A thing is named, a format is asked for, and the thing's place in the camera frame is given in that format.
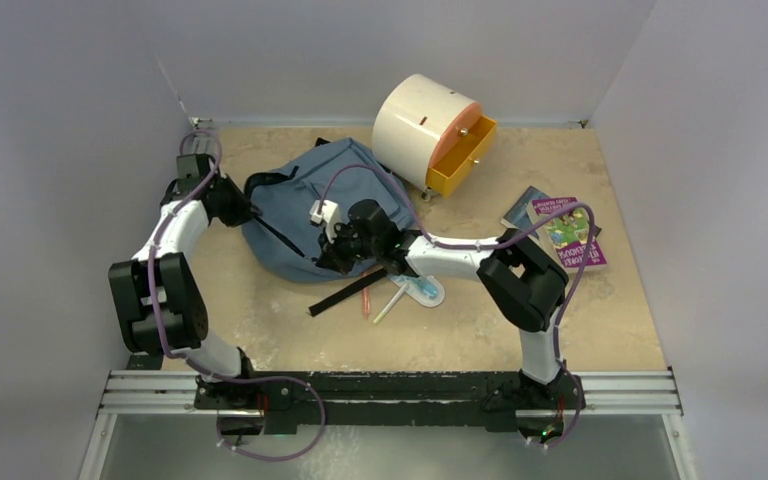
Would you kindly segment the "purple children's book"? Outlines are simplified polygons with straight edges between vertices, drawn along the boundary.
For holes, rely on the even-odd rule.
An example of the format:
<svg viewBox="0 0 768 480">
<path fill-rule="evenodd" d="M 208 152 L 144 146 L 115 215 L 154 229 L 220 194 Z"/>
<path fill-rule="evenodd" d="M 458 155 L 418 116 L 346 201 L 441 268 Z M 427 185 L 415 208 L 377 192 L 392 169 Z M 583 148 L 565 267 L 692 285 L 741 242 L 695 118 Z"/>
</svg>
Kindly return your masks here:
<svg viewBox="0 0 768 480">
<path fill-rule="evenodd" d="M 550 216 L 555 210 L 577 202 L 575 197 L 539 198 L 532 200 L 527 213 L 533 223 Z M 567 272 L 576 273 L 583 260 L 589 235 L 589 219 L 582 208 L 550 219 L 536 230 L 542 248 Z"/>
</svg>

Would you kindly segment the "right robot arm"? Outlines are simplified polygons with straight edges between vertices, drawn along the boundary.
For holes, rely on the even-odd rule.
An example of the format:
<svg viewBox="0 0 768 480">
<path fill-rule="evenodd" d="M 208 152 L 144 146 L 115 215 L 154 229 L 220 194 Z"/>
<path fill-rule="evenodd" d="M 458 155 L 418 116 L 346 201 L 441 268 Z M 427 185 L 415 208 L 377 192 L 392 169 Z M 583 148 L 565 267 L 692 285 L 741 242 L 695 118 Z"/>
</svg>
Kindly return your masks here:
<svg viewBox="0 0 768 480">
<path fill-rule="evenodd" d="M 322 227 L 319 267 L 349 273 L 371 260 L 403 277 L 453 277 L 480 283 L 520 336 L 519 371 L 524 399 L 544 407 L 562 391 L 564 361 L 557 334 L 568 274 L 528 236 L 513 229 L 486 239 L 444 239 L 400 228 L 372 199 L 352 205 L 346 217 L 337 203 L 317 200 L 310 209 Z"/>
</svg>

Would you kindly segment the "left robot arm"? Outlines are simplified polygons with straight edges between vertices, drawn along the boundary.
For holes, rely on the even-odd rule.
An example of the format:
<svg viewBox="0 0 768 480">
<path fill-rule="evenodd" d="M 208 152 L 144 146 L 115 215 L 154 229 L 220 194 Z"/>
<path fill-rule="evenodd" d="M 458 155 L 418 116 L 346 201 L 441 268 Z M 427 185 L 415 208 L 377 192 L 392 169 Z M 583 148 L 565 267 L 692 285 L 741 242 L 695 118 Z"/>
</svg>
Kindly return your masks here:
<svg viewBox="0 0 768 480">
<path fill-rule="evenodd" d="M 121 335 L 133 353 L 186 362 L 203 388 L 219 383 L 220 397 L 244 409 L 258 395 L 251 361 L 210 328 L 188 258 L 213 221 L 238 227 L 249 220 L 249 206 L 213 155 L 182 154 L 176 168 L 148 240 L 108 270 Z"/>
</svg>

